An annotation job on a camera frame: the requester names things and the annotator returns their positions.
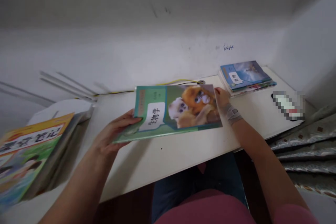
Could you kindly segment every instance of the wire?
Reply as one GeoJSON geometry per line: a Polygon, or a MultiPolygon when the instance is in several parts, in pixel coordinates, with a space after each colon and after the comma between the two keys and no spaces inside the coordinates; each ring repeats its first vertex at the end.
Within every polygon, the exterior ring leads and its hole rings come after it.
{"type": "Polygon", "coordinates": [[[201,82],[194,81],[194,80],[178,79],[178,80],[173,80],[172,82],[167,82],[167,83],[162,83],[162,84],[156,84],[155,86],[164,86],[164,85],[173,84],[173,83],[175,83],[175,82],[180,82],[180,81],[189,81],[189,82],[193,82],[193,83],[199,83],[199,84],[201,84],[201,82]]]}
{"type": "Polygon", "coordinates": [[[199,84],[199,82],[185,82],[185,83],[176,84],[175,86],[183,85],[183,84],[189,84],[189,83],[197,83],[197,84],[199,84]]]}
{"type": "MultiPolygon", "coordinates": [[[[189,79],[178,79],[178,80],[173,80],[172,82],[167,82],[167,83],[162,83],[162,84],[156,84],[155,86],[165,86],[168,84],[173,84],[175,82],[180,82],[180,81],[189,81],[189,82],[185,82],[185,83],[180,83],[180,84],[176,84],[177,85],[183,85],[183,84],[189,84],[189,83],[197,83],[197,84],[202,84],[201,82],[198,81],[194,81],[194,80],[189,80],[189,79]]],[[[130,92],[134,92],[134,90],[128,90],[128,91],[120,91],[120,92],[111,92],[111,93],[105,93],[105,94],[95,94],[94,97],[100,96],[100,95],[114,95],[114,94],[119,94],[119,93],[130,93],[130,92]]]]}

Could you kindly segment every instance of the wrist bandage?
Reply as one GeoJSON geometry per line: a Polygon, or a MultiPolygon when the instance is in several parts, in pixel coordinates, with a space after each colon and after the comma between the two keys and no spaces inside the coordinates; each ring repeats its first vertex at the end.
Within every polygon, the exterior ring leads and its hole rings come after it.
{"type": "Polygon", "coordinates": [[[242,116],[240,115],[238,110],[234,108],[230,103],[223,108],[223,112],[231,126],[238,120],[242,119],[242,116]]]}

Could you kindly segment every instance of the forearm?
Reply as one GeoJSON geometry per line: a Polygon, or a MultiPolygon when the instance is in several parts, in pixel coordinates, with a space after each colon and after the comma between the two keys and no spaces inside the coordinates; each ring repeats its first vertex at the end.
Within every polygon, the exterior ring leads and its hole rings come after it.
{"type": "Polygon", "coordinates": [[[39,223],[90,223],[116,153],[103,156],[91,148],[78,164],[56,202],[39,223]]]}
{"type": "Polygon", "coordinates": [[[275,210],[285,204],[295,204],[309,210],[282,164],[262,136],[244,119],[233,123],[232,128],[237,140],[254,162],[272,219],[275,210]]]}

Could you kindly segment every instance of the blue jeans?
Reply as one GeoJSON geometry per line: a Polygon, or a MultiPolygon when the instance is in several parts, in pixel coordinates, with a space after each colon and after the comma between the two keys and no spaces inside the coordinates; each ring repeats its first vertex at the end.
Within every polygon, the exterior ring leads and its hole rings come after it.
{"type": "Polygon", "coordinates": [[[204,174],[194,166],[157,181],[153,195],[152,223],[191,195],[205,189],[216,189],[232,195],[247,206],[233,152],[207,161],[204,174]]]}

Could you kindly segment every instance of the white desk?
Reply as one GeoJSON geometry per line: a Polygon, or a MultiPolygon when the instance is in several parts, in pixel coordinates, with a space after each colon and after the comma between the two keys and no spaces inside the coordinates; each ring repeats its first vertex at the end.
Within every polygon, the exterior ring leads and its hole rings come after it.
{"type": "MultiPolygon", "coordinates": [[[[267,139],[299,125],[302,121],[286,120],[273,104],[271,94],[274,90],[286,91],[292,97],[295,93],[270,69],[265,67],[263,70],[278,83],[277,86],[234,98],[231,103],[244,119],[267,139]]],[[[223,87],[217,75],[201,79],[215,87],[223,87]]],[[[81,160],[99,131],[111,120],[133,108],[134,104],[135,93],[106,95],[98,99],[76,163],[81,160]]],[[[238,149],[240,145],[231,127],[223,118],[222,122],[222,128],[134,141],[125,146],[118,153],[100,201],[130,192],[238,149]]],[[[36,223],[51,207],[64,186],[65,184],[11,208],[4,216],[6,222],[36,223]]]]}

